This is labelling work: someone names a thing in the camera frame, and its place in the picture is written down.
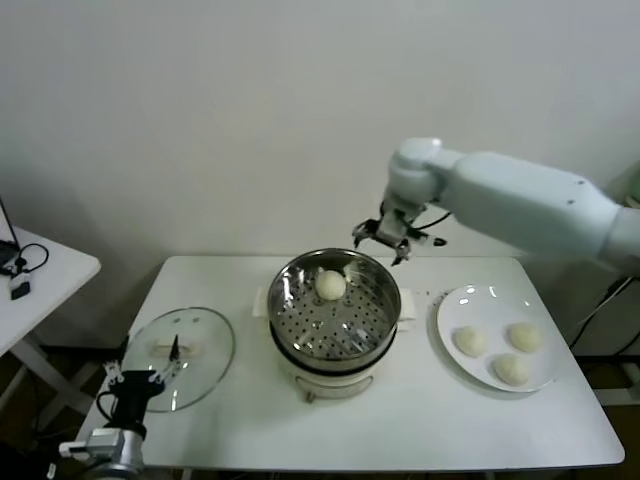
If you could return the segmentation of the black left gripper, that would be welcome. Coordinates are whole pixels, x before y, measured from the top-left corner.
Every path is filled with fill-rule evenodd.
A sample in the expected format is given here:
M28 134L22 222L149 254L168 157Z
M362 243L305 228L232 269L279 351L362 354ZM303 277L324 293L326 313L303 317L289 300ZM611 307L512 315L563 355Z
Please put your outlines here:
M145 431L144 417L149 401L165 390L182 369L179 335L174 336L166 366L155 371L132 370L122 373L122 360L129 340L124 339L112 356L104 363L105 380L113 386L116 405L113 427L131 431Z

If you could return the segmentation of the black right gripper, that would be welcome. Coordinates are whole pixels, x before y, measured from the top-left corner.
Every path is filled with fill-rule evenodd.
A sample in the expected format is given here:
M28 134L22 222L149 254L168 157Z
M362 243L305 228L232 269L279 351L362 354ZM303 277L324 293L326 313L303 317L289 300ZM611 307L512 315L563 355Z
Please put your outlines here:
M426 234L413 225L425 207L396 198L386 198L380 206L380 219L367 219L352 230L353 246L358 248L365 240L379 241L394 246L392 266L409 259L411 242L424 243Z

